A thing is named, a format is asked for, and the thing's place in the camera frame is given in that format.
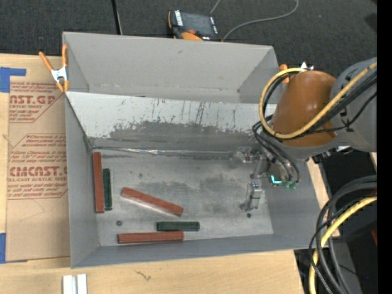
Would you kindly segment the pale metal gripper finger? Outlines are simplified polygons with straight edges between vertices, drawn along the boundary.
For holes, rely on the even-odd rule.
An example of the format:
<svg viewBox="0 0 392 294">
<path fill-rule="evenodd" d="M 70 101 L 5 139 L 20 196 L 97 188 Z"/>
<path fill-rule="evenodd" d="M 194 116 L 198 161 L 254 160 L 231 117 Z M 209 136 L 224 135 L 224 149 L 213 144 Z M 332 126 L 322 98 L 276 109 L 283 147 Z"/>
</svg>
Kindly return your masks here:
<svg viewBox="0 0 392 294">
<path fill-rule="evenodd" d="M 251 148 L 237 149 L 232 155 L 232 167 L 238 168 L 247 164 L 254 164 L 260 159 L 260 152 Z"/>
<path fill-rule="evenodd" d="M 240 204 L 240 209 L 244 212 L 258 209 L 260 199 L 263 194 L 263 189 L 258 181 L 249 181 L 247 184 L 247 191 L 245 201 Z"/>
</svg>

